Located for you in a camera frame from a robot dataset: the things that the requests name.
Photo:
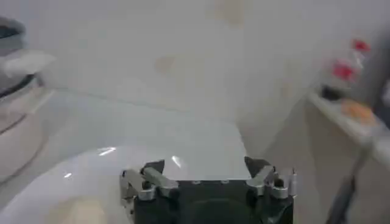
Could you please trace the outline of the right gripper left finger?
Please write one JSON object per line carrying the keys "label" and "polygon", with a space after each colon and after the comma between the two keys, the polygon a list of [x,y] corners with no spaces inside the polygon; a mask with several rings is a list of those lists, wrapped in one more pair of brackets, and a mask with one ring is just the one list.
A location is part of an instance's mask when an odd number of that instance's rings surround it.
{"label": "right gripper left finger", "polygon": [[119,176],[121,199],[152,201],[157,194],[173,200],[179,197],[179,182],[163,175],[165,160],[146,163],[140,169],[123,170]]}

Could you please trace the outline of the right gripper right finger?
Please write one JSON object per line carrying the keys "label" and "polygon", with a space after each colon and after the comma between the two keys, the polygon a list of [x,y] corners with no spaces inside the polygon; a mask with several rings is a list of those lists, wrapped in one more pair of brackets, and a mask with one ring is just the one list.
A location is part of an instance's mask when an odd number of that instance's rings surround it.
{"label": "right gripper right finger", "polygon": [[278,172],[276,167],[264,159],[244,157],[251,176],[246,184],[258,196],[268,195],[278,200],[297,196],[297,172],[295,168]]}

